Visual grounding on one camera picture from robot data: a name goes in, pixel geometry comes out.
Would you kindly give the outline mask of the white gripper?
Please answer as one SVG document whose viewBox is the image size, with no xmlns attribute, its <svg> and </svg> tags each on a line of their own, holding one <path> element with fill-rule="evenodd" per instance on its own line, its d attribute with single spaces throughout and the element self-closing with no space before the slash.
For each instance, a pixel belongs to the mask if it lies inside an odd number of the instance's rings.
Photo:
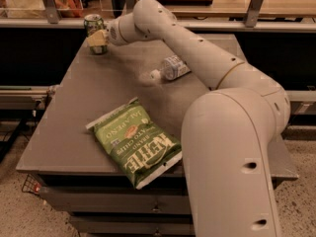
<svg viewBox="0 0 316 237">
<path fill-rule="evenodd" d="M 107 23 L 107 30 L 98 30 L 87 37 L 89 46 L 105 46 L 109 42 L 114 45 L 122 45 L 122 38 L 119 33 L 119 19 Z"/>
</svg>

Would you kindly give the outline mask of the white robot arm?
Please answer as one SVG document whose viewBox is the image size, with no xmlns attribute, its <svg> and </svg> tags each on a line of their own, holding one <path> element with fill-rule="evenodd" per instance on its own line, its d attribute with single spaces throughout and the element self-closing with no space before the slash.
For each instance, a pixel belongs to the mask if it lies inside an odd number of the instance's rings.
<svg viewBox="0 0 316 237">
<path fill-rule="evenodd" d="M 209 90 L 186 111 L 181 134 L 196 236 L 281 237 L 268 159 L 290 115 L 280 84 L 180 26 L 155 0 L 110 21 L 107 37 L 162 40 Z"/>
</svg>

